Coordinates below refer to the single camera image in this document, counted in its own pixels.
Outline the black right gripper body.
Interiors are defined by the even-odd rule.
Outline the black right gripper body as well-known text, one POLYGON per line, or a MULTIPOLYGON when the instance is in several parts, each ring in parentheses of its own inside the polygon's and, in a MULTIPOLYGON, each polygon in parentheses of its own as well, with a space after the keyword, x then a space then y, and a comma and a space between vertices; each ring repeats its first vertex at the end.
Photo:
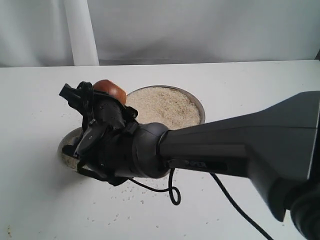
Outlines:
POLYGON ((120 103, 115 97, 102 91, 94 91, 93 117, 82 117, 82 131, 90 126, 90 120, 95 120, 99 125, 107 125, 111 130, 122 129, 128 123, 134 122, 138 111, 131 106, 120 103))

